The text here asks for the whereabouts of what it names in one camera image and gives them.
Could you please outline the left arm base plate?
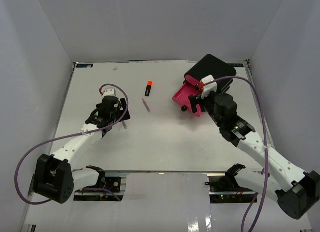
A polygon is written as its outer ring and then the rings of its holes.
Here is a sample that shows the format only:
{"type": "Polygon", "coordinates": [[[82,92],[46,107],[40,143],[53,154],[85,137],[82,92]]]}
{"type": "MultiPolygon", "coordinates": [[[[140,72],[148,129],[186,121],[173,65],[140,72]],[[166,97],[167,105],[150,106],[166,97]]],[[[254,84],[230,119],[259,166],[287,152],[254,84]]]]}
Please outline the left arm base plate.
{"type": "Polygon", "coordinates": [[[87,186],[85,188],[78,189],[76,192],[106,192],[106,190],[108,190],[113,193],[120,193],[121,184],[121,177],[107,176],[101,180],[99,185],[87,186]]]}

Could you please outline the purple red-tip pen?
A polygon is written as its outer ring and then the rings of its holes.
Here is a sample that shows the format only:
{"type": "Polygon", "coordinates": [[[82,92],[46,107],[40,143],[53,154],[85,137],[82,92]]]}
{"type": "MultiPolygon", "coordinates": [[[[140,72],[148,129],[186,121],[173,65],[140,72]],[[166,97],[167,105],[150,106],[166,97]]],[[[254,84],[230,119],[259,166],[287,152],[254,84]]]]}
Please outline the purple red-tip pen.
{"type": "Polygon", "coordinates": [[[148,111],[148,113],[150,113],[150,112],[151,112],[151,110],[150,110],[150,108],[149,108],[149,106],[148,106],[148,104],[147,104],[147,102],[146,102],[146,100],[145,100],[144,98],[142,98],[142,102],[143,102],[143,104],[144,104],[144,106],[145,106],[146,110],[148,111]]]}

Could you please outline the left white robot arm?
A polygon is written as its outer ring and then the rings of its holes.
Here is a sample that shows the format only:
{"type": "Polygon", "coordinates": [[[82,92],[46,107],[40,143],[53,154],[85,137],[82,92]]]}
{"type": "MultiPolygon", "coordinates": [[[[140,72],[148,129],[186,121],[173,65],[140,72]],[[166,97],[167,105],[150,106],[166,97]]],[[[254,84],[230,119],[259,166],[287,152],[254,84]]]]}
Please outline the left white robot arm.
{"type": "Polygon", "coordinates": [[[73,137],[51,155],[41,155],[36,163],[33,192],[49,200],[65,203],[75,190],[73,169],[90,148],[103,139],[114,125],[131,118],[127,100],[114,95],[101,103],[84,122],[80,135],[73,137]]]}

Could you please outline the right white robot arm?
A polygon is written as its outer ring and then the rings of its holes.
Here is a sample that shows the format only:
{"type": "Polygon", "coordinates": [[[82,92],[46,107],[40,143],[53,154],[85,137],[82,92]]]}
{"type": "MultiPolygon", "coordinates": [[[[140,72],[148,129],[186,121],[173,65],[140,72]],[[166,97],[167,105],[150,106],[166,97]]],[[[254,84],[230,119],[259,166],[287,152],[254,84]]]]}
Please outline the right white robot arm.
{"type": "Polygon", "coordinates": [[[264,145],[255,128],[238,115],[238,105],[231,95],[212,91],[207,97],[190,95],[188,99],[193,113],[197,106],[207,112],[227,142],[252,157],[275,179],[279,188],[272,193],[285,214],[299,220],[320,200],[319,173],[306,172],[264,145]]]}

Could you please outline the purple slim highlighter pen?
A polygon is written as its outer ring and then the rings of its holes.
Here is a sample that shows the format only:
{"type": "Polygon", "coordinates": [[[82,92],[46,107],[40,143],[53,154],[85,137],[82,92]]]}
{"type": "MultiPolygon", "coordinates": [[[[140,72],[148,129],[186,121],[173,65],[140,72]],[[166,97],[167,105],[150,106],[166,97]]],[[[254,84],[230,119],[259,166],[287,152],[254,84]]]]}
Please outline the purple slim highlighter pen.
{"type": "Polygon", "coordinates": [[[123,125],[124,129],[127,130],[128,127],[127,127],[127,124],[125,121],[122,121],[122,125],[123,125]]]}

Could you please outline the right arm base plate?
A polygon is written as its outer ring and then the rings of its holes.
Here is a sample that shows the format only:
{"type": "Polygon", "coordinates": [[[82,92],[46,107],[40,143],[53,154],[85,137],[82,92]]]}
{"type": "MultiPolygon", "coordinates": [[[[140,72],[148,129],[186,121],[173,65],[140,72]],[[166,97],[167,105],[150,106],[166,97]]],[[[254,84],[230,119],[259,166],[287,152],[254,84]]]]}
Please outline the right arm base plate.
{"type": "Polygon", "coordinates": [[[251,189],[240,187],[235,178],[228,176],[209,176],[208,181],[205,182],[209,186],[211,192],[253,192],[251,189]]]}

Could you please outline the black pink drawer organizer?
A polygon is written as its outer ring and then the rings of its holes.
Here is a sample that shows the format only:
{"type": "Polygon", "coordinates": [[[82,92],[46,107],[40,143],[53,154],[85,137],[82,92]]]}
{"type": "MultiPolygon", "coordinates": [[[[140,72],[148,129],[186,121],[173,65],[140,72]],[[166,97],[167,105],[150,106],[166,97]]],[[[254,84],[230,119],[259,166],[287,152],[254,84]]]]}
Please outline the black pink drawer organizer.
{"type": "Polygon", "coordinates": [[[182,87],[174,94],[172,100],[183,112],[190,112],[200,117],[205,112],[201,100],[210,92],[225,93],[230,89],[233,79],[216,82],[217,79],[234,77],[237,71],[230,64],[207,54],[184,74],[182,87]]]}

